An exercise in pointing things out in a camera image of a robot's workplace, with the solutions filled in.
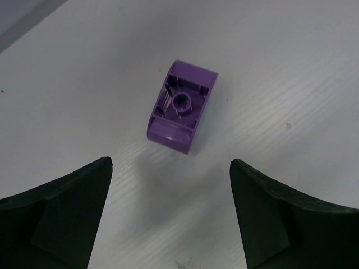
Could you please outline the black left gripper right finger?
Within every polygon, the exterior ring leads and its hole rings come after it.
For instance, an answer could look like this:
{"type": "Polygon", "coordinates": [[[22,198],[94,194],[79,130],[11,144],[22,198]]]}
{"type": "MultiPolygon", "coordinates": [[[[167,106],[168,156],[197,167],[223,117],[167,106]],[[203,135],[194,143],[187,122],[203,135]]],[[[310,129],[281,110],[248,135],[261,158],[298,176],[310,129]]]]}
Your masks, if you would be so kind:
{"type": "Polygon", "coordinates": [[[358,210],[304,194],[235,159],[231,189],[248,268],[357,268],[358,210]]]}

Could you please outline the purple hollow lego brick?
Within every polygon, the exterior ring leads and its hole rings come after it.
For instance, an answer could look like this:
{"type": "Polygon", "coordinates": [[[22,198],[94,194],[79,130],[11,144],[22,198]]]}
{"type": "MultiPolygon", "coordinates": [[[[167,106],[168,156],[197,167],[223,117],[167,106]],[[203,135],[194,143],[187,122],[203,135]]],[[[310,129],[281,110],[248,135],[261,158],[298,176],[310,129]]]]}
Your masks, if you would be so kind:
{"type": "Polygon", "coordinates": [[[151,112],[147,138],[188,154],[217,77],[208,69],[174,61],[151,112]]]}

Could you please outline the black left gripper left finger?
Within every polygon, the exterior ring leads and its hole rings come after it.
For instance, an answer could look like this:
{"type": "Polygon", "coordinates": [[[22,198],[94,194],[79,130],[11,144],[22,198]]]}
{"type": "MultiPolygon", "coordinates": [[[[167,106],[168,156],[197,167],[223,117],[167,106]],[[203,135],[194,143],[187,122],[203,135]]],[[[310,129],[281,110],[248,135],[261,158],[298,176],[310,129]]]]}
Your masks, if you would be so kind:
{"type": "Polygon", "coordinates": [[[1,268],[87,268],[112,172],[101,157],[1,199],[1,268]]]}

